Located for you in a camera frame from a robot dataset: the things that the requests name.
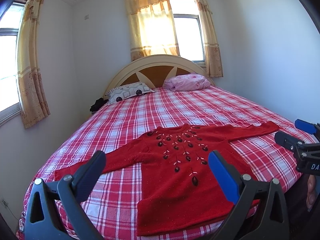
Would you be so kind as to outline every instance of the red sweater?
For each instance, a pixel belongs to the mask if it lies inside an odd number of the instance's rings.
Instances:
[[[138,203],[138,236],[186,229],[203,222],[219,221],[231,211],[217,180],[207,165],[208,155],[218,150],[240,174],[255,178],[249,165],[229,142],[275,132],[273,122],[245,128],[184,124],[144,133],[107,154],[103,173],[141,163],[142,200]],[[55,180],[74,174],[79,162],[56,170]]]

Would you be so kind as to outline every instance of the mattress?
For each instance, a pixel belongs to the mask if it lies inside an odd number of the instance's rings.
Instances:
[[[17,236],[24,239],[25,214],[34,180],[42,178],[52,181],[56,169],[88,160],[96,150],[111,152],[158,126],[174,127],[189,123],[245,127],[251,124],[258,126],[266,121],[273,121],[281,130],[305,142],[315,142],[310,135],[297,130],[292,122],[280,115],[213,86],[191,92],[157,88],[155,93],[105,105],[62,144],[35,175],[24,198]],[[274,142],[274,133],[234,141],[231,145],[250,165],[258,180],[278,178],[284,192],[301,176],[295,170],[293,154]],[[160,236],[138,237],[137,203],[142,199],[141,178],[140,163],[102,174],[88,200],[81,203],[105,239],[192,240],[213,233],[222,223],[220,221]],[[77,238],[60,201],[57,201],[57,207],[67,232]]]

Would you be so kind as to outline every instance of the pillow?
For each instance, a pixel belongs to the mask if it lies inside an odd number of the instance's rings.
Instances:
[[[210,87],[210,82],[202,75],[187,74],[169,78],[163,87],[172,91],[193,91]]]
[[[121,87],[111,89],[105,94],[105,97],[109,97],[109,105],[125,100],[127,98],[141,96],[149,92],[154,92],[145,83],[136,82]]]

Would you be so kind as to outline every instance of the white patterned pillow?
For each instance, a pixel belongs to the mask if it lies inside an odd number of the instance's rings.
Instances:
[[[109,98],[109,105],[125,100],[127,98],[141,96],[143,94],[154,92],[145,83],[136,82],[109,90],[105,98]]]

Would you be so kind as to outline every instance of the window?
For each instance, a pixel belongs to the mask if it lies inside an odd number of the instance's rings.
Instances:
[[[0,122],[20,110],[16,47],[23,10],[23,5],[13,4],[0,21]]]
[[[194,0],[170,0],[180,56],[204,65],[199,10]]]

